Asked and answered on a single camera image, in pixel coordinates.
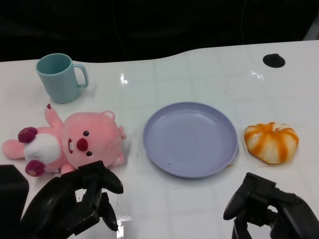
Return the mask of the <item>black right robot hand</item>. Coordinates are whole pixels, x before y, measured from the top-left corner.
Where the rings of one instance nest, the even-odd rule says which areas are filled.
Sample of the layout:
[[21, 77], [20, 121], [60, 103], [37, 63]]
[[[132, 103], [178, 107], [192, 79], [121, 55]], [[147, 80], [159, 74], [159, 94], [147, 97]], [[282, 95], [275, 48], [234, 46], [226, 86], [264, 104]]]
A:
[[249, 239], [248, 224], [271, 228], [272, 239], [317, 239], [319, 221], [309, 205], [276, 183], [248, 172], [229, 201], [223, 218], [234, 220], [232, 238]]

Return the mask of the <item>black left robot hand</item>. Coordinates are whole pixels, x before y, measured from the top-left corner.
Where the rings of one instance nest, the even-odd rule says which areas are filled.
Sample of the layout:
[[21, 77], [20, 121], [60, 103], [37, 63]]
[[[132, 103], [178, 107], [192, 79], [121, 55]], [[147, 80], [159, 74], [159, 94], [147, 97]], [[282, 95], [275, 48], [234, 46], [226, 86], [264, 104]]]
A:
[[22, 234], [28, 239], [67, 239], [100, 220], [117, 231], [117, 218], [103, 189], [115, 194], [124, 191], [120, 179], [101, 161], [52, 178], [26, 209]]

